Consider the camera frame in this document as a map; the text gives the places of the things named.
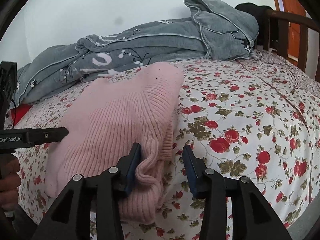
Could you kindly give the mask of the person left hand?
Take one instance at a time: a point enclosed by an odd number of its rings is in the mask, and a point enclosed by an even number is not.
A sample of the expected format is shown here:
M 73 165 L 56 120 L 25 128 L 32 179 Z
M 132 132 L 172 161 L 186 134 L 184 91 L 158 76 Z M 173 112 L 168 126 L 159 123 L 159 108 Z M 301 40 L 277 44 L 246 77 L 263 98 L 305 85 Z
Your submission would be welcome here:
M 13 211 L 18 203 L 19 171 L 20 162 L 15 156 L 1 154 L 1 208 L 4 211 Z

